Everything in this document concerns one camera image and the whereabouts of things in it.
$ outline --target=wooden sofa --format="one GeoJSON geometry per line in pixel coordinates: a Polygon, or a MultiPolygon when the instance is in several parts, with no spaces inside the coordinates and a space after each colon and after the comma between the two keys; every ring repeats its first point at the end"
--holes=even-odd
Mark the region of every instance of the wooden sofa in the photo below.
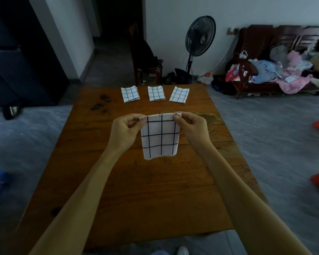
{"type": "MultiPolygon", "coordinates": [[[[262,84],[249,83],[249,77],[258,74],[257,69],[247,59],[269,60],[271,47],[277,44],[284,44],[288,51],[299,51],[310,48],[311,51],[319,50],[319,26],[278,26],[273,25],[251,25],[242,28],[239,32],[239,39],[234,49],[234,57],[228,63],[227,68],[231,64],[239,64],[240,81],[233,81],[234,87],[237,89],[236,98],[240,98],[242,94],[248,93],[282,93],[279,85],[275,82],[266,82],[262,84]],[[247,51],[247,59],[239,59],[237,53],[243,50],[247,51]],[[248,71],[244,77],[242,67],[248,71]]],[[[308,83],[299,92],[311,91],[319,94],[319,88],[312,83],[308,83]]]]}

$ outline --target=forearm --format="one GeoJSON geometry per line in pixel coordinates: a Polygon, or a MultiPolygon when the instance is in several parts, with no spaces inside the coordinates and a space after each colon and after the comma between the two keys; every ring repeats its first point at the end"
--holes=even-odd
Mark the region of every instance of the forearm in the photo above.
{"type": "Polygon", "coordinates": [[[112,167],[119,155],[106,150],[38,240],[30,254],[81,254],[112,167]]]}
{"type": "Polygon", "coordinates": [[[282,220],[208,145],[201,152],[248,254],[310,254],[282,220]]]}

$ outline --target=pile of clothes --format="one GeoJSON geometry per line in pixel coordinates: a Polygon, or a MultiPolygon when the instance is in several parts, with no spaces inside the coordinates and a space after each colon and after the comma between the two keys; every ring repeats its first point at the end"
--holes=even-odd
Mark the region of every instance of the pile of clothes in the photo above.
{"type": "MultiPolygon", "coordinates": [[[[286,94],[297,93],[309,82],[319,88],[319,72],[310,70],[313,64],[308,61],[310,55],[307,51],[302,55],[296,51],[287,53],[287,48],[284,45],[278,45],[271,49],[269,58],[271,61],[249,59],[258,70],[257,76],[249,77],[250,83],[276,82],[286,94]]],[[[242,71],[243,75],[246,76],[246,69],[243,68],[242,71]]],[[[239,65],[233,64],[225,81],[240,81],[238,72],[239,65]]]]}

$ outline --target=floor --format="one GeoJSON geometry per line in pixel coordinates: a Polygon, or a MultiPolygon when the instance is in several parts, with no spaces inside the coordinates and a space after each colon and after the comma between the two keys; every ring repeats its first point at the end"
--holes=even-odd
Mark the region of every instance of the floor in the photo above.
{"type": "MultiPolygon", "coordinates": [[[[125,41],[96,42],[85,84],[132,86],[131,55],[125,41]]],[[[17,227],[71,111],[82,84],[72,84],[59,106],[25,108],[15,120],[0,113],[0,170],[14,176],[0,199],[0,254],[17,227]]],[[[309,178],[319,173],[319,97],[307,94],[236,100],[208,87],[234,140],[272,209],[313,254],[319,254],[319,190],[309,178]]],[[[246,254],[235,231],[105,247],[98,254],[246,254]]]]}

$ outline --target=wood grain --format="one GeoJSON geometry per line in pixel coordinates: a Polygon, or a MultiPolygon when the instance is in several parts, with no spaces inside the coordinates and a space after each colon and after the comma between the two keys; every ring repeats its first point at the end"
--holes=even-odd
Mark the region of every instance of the wood grain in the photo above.
{"type": "MultiPolygon", "coordinates": [[[[15,254],[29,252],[53,220],[54,210],[85,178],[107,145],[112,120],[132,112],[192,111],[203,116],[214,146],[266,202],[205,87],[180,87],[190,88],[186,104],[168,100],[174,86],[164,86],[167,100],[153,102],[147,87],[138,87],[140,100],[129,103],[123,103],[120,88],[81,91],[15,234],[15,254]],[[96,104],[101,104],[99,109],[94,109],[96,104]]],[[[149,161],[143,158],[138,136],[109,176],[86,249],[232,228],[217,186],[184,134],[174,157],[149,161]]]]}

